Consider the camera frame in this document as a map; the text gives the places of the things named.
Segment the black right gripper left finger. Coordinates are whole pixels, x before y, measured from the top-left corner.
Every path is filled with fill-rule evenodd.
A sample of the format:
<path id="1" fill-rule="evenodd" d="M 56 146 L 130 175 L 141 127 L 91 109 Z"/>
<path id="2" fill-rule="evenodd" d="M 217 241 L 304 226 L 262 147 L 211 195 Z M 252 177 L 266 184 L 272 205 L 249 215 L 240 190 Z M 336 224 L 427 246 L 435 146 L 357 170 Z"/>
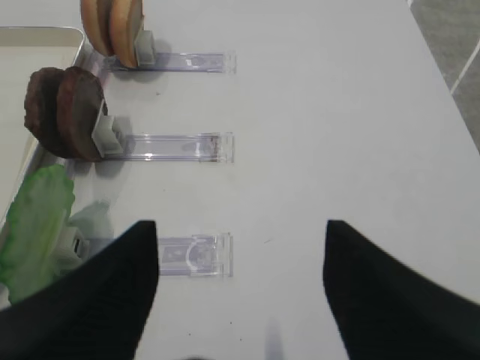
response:
<path id="1" fill-rule="evenodd" d="M 2 359 L 133 359 L 159 280 L 153 220 L 1 312 Z"/>

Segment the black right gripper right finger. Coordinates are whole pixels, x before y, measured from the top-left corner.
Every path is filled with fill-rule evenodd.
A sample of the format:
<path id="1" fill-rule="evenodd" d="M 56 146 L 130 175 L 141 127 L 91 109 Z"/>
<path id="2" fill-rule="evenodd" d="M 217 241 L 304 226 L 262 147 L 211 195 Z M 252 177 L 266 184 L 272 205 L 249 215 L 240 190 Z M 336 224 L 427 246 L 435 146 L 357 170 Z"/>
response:
<path id="1" fill-rule="evenodd" d="M 349 359 L 478 359 L 479 305 L 329 220 L 322 282 Z"/>

